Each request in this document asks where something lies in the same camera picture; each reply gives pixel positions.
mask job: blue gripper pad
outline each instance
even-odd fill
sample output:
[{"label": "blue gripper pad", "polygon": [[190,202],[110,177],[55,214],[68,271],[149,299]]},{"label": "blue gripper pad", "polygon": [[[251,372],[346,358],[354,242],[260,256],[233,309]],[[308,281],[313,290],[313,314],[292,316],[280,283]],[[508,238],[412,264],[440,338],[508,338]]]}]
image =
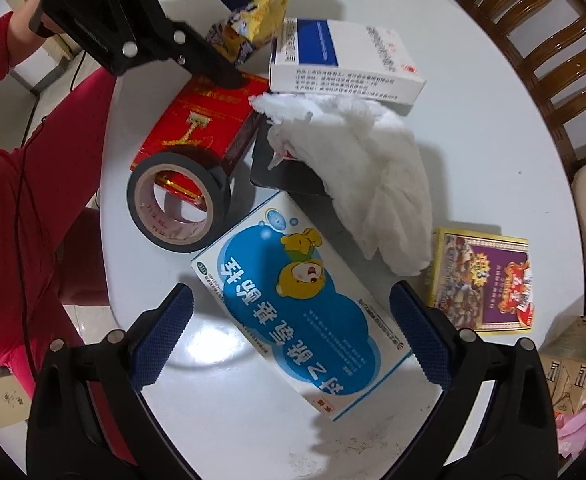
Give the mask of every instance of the blue gripper pad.
[{"label": "blue gripper pad", "polygon": [[406,336],[426,378],[447,390],[453,380],[451,351],[427,316],[422,302],[409,291],[409,285],[395,283],[391,289],[391,314]]},{"label": "blue gripper pad", "polygon": [[137,392],[157,381],[192,315],[193,293],[182,285],[177,295],[169,296],[162,304],[153,325],[132,353],[129,378]]}]

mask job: purple and yellow box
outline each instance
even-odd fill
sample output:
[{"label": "purple and yellow box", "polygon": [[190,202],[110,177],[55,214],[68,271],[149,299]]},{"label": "purple and yellow box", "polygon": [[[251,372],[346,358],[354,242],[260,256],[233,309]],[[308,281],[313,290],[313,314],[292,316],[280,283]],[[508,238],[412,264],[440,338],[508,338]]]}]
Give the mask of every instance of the purple and yellow box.
[{"label": "purple and yellow box", "polygon": [[428,305],[459,330],[529,332],[533,324],[528,241],[465,230],[434,233]]}]

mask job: red box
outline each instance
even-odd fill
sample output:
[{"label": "red box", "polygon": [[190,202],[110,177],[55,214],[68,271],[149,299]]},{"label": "red box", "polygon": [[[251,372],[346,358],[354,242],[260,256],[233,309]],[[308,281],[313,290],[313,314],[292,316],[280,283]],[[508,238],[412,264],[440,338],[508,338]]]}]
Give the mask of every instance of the red box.
[{"label": "red box", "polygon": [[[227,175],[231,174],[262,119],[248,99],[269,89],[266,79],[247,73],[243,76],[246,85],[233,90],[219,88],[203,76],[193,76],[142,143],[131,170],[151,155],[174,151],[206,168],[220,165]],[[202,193],[191,179],[165,171],[156,181],[178,198],[205,209]]]}]

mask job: pink plastic bag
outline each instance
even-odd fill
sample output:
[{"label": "pink plastic bag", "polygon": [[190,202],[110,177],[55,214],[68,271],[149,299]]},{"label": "pink plastic bag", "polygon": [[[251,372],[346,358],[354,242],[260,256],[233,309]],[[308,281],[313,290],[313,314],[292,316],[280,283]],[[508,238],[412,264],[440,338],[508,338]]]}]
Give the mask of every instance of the pink plastic bag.
[{"label": "pink plastic bag", "polygon": [[575,415],[558,415],[555,419],[560,454],[579,455],[586,447],[586,407]]}]

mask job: yellow snack packet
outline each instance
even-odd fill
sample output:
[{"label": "yellow snack packet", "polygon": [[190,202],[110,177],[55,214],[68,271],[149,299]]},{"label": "yellow snack packet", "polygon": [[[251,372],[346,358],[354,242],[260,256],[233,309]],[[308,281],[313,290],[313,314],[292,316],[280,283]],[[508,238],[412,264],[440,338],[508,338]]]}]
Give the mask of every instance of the yellow snack packet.
[{"label": "yellow snack packet", "polygon": [[216,23],[207,41],[238,66],[279,33],[289,0],[256,0]]}]

